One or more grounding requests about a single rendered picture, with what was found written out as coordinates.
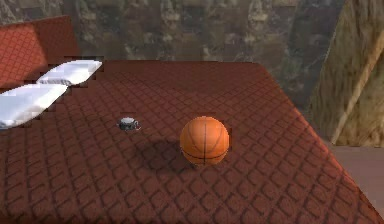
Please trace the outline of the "black alarm clock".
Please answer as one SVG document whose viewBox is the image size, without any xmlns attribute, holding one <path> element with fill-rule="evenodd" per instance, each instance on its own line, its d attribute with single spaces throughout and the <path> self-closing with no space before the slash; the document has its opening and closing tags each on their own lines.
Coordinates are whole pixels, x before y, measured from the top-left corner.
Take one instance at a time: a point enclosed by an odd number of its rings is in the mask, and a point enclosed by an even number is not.
<svg viewBox="0 0 384 224">
<path fill-rule="evenodd" d="M 131 117 L 124 117 L 121 118 L 120 121 L 118 122 L 117 126 L 124 131 L 129 131 L 129 130 L 140 130 L 141 126 L 137 120 Z"/>
</svg>

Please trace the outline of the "orange basketball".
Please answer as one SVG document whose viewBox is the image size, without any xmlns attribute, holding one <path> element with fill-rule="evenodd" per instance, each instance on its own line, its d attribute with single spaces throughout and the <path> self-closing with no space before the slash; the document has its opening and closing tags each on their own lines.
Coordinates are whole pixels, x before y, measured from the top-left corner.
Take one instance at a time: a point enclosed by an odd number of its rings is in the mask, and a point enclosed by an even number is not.
<svg viewBox="0 0 384 224">
<path fill-rule="evenodd" d="M 213 117 L 201 116 L 192 119 L 180 134 L 182 154 L 196 166 L 220 163 L 229 147 L 230 136 L 226 127 Z"/>
</svg>

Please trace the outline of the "red quilted bed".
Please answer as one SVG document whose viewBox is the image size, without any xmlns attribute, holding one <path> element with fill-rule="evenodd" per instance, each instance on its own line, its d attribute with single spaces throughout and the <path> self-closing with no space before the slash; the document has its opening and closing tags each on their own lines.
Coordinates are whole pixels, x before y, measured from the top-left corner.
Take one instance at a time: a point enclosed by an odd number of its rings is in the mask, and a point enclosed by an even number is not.
<svg viewBox="0 0 384 224">
<path fill-rule="evenodd" d="M 196 117 L 230 147 L 196 166 Z M 140 130 L 121 130 L 121 118 Z M 107 61 L 38 119 L 0 131 L 0 224 L 384 224 L 255 63 Z"/>
</svg>

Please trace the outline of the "white pillow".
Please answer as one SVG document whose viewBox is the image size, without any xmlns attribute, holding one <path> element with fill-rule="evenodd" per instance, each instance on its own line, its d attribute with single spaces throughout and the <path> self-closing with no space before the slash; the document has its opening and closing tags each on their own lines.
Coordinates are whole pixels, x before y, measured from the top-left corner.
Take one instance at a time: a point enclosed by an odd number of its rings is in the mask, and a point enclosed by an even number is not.
<svg viewBox="0 0 384 224">
<path fill-rule="evenodd" d="M 102 65 L 97 60 L 73 60 L 58 65 L 44 75 L 39 84 L 63 84 L 67 86 L 78 85 L 87 81 Z"/>
<path fill-rule="evenodd" d="M 27 84 L 0 94 L 0 129 L 22 125 L 39 116 L 67 90 L 62 84 Z"/>
</svg>

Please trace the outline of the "brown wooden door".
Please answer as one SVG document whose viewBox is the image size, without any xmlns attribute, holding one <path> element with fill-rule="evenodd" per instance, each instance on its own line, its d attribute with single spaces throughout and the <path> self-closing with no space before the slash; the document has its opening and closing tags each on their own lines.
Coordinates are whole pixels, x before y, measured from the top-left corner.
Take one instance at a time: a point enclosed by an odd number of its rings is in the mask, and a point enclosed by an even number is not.
<svg viewBox="0 0 384 224">
<path fill-rule="evenodd" d="M 338 146 L 384 147 L 384 0 L 346 0 L 310 101 Z"/>
</svg>

